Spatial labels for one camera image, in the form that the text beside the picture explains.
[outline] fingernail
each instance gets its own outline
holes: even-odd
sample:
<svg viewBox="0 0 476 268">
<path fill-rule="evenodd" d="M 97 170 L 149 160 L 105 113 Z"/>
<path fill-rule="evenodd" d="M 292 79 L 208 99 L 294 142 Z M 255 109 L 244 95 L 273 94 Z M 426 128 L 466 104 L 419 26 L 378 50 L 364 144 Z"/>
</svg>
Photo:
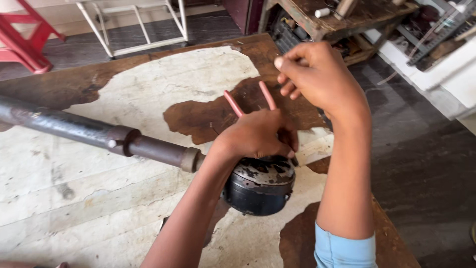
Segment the fingernail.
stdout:
<svg viewBox="0 0 476 268">
<path fill-rule="evenodd" d="M 277 57 L 277 58 L 275 58 L 275 59 L 274 59 L 274 66 L 275 66 L 278 70 L 280 70 L 280 69 L 281 69 L 281 66 L 283 65 L 283 61 L 284 61 L 283 57 Z"/>
<path fill-rule="evenodd" d="M 293 150 L 291 150 L 291 151 L 289 151 L 289 153 L 288 153 L 288 155 L 287 155 L 287 158 L 288 158 L 288 159 L 291 159 L 291 158 L 294 157 L 295 154 L 296 154 L 296 153 L 295 153 Z"/>
</svg>

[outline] light blue sleeve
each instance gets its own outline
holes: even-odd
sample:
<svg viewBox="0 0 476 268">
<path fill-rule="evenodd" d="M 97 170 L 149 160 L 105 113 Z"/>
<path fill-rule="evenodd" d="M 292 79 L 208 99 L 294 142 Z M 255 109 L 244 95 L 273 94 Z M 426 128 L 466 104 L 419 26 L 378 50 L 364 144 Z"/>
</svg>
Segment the light blue sleeve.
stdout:
<svg viewBox="0 0 476 268">
<path fill-rule="evenodd" d="M 377 268 L 375 234 L 367 239 L 347 239 L 326 232 L 316 224 L 314 258 L 318 268 Z"/>
</svg>

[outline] bolt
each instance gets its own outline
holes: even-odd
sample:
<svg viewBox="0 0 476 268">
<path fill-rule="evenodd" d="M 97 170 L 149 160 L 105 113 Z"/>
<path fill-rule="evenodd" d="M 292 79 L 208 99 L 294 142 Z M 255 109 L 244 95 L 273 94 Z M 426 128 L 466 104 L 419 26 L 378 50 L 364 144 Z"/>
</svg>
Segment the bolt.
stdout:
<svg viewBox="0 0 476 268">
<path fill-rule="evenodd" d="M 118 143 L 115 140 L 109 140 L 108 141 L 108 147 L 109 148 L 114 148 L 118 145 Z"/>
</svg>

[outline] workbench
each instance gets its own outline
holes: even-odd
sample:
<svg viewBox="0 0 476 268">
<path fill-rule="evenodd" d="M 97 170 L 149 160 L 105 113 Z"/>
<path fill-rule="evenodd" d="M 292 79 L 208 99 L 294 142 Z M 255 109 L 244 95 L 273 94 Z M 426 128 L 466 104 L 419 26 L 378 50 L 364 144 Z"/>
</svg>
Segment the workbench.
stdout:
<svg viewBox="0 0 476 268">
<path fill-rule="evenodd" d="M 387 40 L 389 34 L 408 14 L 418 9 L 413 1 L 396 6 L 389 0 L 364 0 L 359 3 L 349 17 L 339 20 L 331 13 L 316 18 L 314 12 L 327 8 L 325 0 L 266 0 L 259 22 L 259 33 L 269 30 L 279 8 L 284 9 L 310 35 L 312 41 L 326 40 L 331 44 L 350 36 L 358 36 L 369 29 L 377 29 L 381 36 L 371 44 L 359 38 L 362 52 L 344 58 L 347 65 L 372 57 Z"/>
<path fill-rule="evenodd" d="M 279 95 L 279 85 L 276 82 L 278 71 L 273 65 L 273 60 L 278 55 L 278 49 L 268 34 L 258 34 L 176 50 L 155 52 L 106 63 L 1 81 L 0 94 L 26 102 L 63 110 L 74 104 L 90 103 L 98 99 L 98 91 L 110 81 L 112 76 L 119 72 L 129 70 L 140 64 L 161 59 L 169 55 L 219 46 L 231 46 L 233 50 L 239 51 L 251 59 L 261 75 L 260 79 L 264 80 L 270 88 L 278 108 L 281 108 L 290 115 L 298 129 L 306 130 L 313 126 L 325 126 L 323 119 L 318 115 L 317 109 L 310 106 L 307 100 L 299 98 L 296 101 L 291 101 L 289 98 Z M 240 83 L 237 87 L 240 85 L 244 91 L 250 87 L 246 80 L 244 80 L 243 83 Z M 244 101 L 250 101 L 255 97 L 259 99 L 259 96 L 261 96 L 261 100 L 251 101 L 252 103 L 248 107 L 243 103 Z M 261 94 L 258 93 L 255 97 L 242 96 L 241 99 L 237 98 L 237 102 L 243 108 L 244 112 L 249 113 L 250 109 L 256 109 L 254 106 L 257 106 L 259 103 L 266 103 Z M 306 107 L 305 111 L 300 110 L 300 107 Z M 169 122 L 170 120 L 173 120 L 173 116 L 171 115 L 174 115 L 174 110 L 172 109 L 170 112 L 168 110 L 167 112 L 169 113 Z M 187 114 L 182 115 L 175 113 L 176 118 L 183 118 L 183 116 L 187 116 Z M 223 128 L 226 128 L 227 125 L 233 123 L 232 121 L 227 120 L 225 118 L 226 116 L 220 114 L 217 115 L 217 113 L 214 113 L 213 116 L 227 122 L 222 126 Z M 216 129 L 214 129 L 214 131 L 200 130 L 200 128 L 210 127 L 208 125 L 211 124 L 209 119 L 205 119 L 203 122 L 197 122 L 193 128 L 191 126 L 187 127 L 187 125 L 184 124 L 180 125 L 180 122 L 176 123 L 178 124 L 176 126 L 172 126 L 169 123 L 170 129 L 172 131 L 187 132 L 192 135 L 193 141 L 196 144 L 211 141 L 216 137 L 216 132 L 220 132 L 220 130 L 216 131 Z M 5 131 L 10 127 L 11 126 L 5 124 L 0 125 L 0 131 Z M 328 166 L 329 157 L 308 164 L 308 167 L 312 171 L 320 174 L 326 174 Z M 420 266 L 418 262 L 405 246 L 392 222 L 386 216 L 375 198 L 372 198 L 372 200 L 376 228 L 378 266 L 381 268 L 419 268 Z M 92 201 L 88 202 L 88 200 L 86 200 L 84 206 L 91 205 L 91 202 Z M 309 205 L 303 213 L 289 221 L 282 229 L 279 249 L 285 267 L 316 266 L 312 252 L 315 239 L 314 220 L 316 218 L 317 210 L 318 203 Z M 0 231 L 5 230 L 8 230 L 8 226 L 0 226 Z M 0 252 L 3 258 L 9 256 L 9 253 L 5 252 L 2 248 L 0 248 Z M 94 256 L 91 258 L 98 259 L 100 256 L 102 256 L 102 254 L 98 253 L 95 258 Z"/>
</svg>

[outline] hand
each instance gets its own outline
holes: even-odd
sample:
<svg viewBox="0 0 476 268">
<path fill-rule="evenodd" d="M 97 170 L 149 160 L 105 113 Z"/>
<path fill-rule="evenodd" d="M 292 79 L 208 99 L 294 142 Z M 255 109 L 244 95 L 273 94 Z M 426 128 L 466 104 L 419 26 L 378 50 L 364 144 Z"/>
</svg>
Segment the hand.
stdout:
<svg viewBox="0 0 476 268">
<path fill-rule="evenodd" d="M 328 117 L 370 116 L 362 88 L 345 66 L 340 53 L 327 42 L 301 43 L 274 61 L 281 72 L 278 82 L 283 96 L 300 94 L 322 108 Z"/>
<path fill-rule="evenodd" d="M 292 158 L 298 150 L 298 132 L 280 109 L 263 109 L 244 114 L 215 139 L 214 145 L 240 158 L 268 155 Z"/>
</svg>

